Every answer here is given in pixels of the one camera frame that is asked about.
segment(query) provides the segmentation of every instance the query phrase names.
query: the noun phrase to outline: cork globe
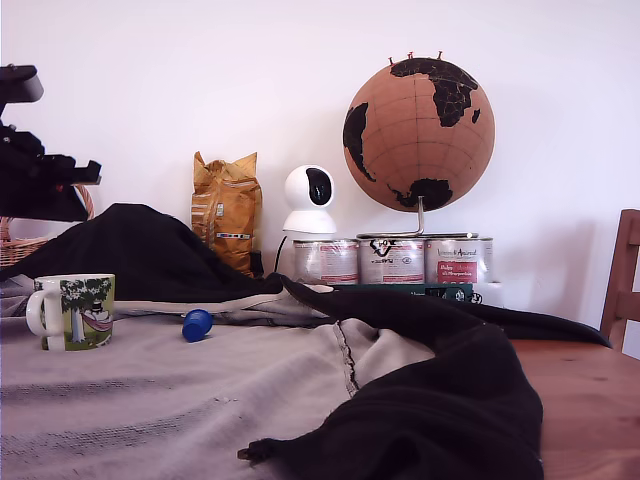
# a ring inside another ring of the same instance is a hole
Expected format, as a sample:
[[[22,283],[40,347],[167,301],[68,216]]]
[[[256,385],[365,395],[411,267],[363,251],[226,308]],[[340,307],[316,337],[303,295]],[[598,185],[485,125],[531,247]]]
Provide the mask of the cork globe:
[[[484,90],[456,65],[408,58],[376,73],[358,91],[344,123],[349,171],[387,207],[443,207],[480,179],[495,124]]]

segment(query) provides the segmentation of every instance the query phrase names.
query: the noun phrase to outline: white wall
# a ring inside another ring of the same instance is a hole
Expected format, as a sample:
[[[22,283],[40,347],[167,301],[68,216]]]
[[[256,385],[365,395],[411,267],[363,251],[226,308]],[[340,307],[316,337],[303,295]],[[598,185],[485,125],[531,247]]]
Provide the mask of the white wall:
[[[103,210],[147,203],[189,222],[192,155],[259,152],[265,263],[287,214],[287,173],[334,175],[341,235],[411,229],[346,168],[342,124],[358,88],[413,50],[468,70],[496,148],[433,232],[495,237],[507,305],[597,326],[619,212],[640,208],[640,2],[4,0],[2,60],[45,87],[3,117],[51,152],[103,165]],[[16,222],[18,233],[62,226]]]

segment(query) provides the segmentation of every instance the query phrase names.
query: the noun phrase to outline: blue cap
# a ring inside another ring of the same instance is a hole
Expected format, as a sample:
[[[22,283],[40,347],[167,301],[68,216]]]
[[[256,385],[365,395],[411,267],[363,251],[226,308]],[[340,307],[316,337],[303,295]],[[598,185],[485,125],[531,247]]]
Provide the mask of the blue cap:
[[[191,310],[184,319],[182,336],[187,342],[199,342],[212,326],[213,317],[209,312],[202,309]]]

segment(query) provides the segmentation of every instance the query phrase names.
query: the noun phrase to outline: gray fabric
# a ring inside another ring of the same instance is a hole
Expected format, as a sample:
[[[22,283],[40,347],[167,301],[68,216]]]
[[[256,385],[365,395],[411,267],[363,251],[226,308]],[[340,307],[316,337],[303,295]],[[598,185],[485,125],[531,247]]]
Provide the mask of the gray fabric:
[[[33,280],[25,275],[0,282],[0,318],[24,318]]]
[[[109,345],[63,353],[24,321],[1,327],[3,479],[279,478],[236,451],[309,432],[358,385],[433,356],[355,319],[215,325],[189,344],[179,317],[126,318]]]
[[[310,285],[319,291],[331,291],[324,285]],[[0,282],[0,318],[24,318],[27,300],[33,293],[33,280],[25,275]],[[307,326],[326,323],[326,315],[295,300],[289,292],[276,295],[255,295],[222,303],[165,303],[148,301],[116,301],[115,318],[168,313],[184,315],[202,308],[216,314],[218,324]]]

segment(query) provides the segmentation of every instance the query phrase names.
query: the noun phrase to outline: mug handle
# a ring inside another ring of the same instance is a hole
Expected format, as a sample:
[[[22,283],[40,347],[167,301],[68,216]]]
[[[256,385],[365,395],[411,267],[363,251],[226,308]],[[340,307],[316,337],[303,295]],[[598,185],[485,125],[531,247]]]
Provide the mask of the mug handle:
[[[53,302],[46,302],[50,297],[53,297],[51,299]],[[60,301],[61,294],[55,290],[38,290],[29,297],[29,301],[27,302],[27,325],[34,335],[38,335],[39,337],[56,337],[64,334]],[[40,320],[42,302],[46,302],[45,305],[49,307],[45,307],[46,328],[42,326]]]

